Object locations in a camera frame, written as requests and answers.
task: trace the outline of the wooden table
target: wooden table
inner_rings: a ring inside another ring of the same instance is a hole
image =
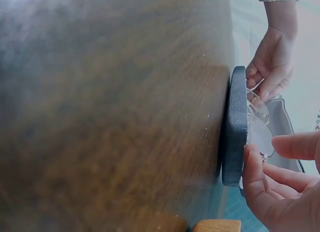
[[[229,0],[0,0],[0,231],[217,217]]]

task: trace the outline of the black lid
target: black lid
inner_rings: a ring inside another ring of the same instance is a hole
[[[225,186],[238,187],[242,175],[244,145],[248,134],[246,89],[245,67],[237,66],[233,70],[227,93],[219,142],[222,183]]]

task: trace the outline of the wrist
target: wrist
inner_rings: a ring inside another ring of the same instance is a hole
[[[298,34],[297,2],[280,0],[265,2],[265,11],[269,27],[279,30],[289,40],[295,40]]]

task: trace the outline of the fingernail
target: fingernail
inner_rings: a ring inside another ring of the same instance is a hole
[[[244,154],[244,161],[247,162],[249,155],[250,155],[251,151],[249,151],[248,153]]]
[[[262,96],[261,96],[261,99],[263,101],[267,101],[268,100],[268,97],[269,97],[269,92],[265,91]]]

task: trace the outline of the lens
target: lens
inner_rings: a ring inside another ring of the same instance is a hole
[[[256,144],[261,154],[272,156],[274,153],[274,147],[271,140],[273,138],[270,128],[265,124],[263,120],[257,116],[248,113],[248,135],[247,142]]]
[[[253,91],[246,89],[247,94],[247,105],[254,112],[254,114],[259,113],[264,116],[269,115],[269,109],[265,102],[256,95]]]

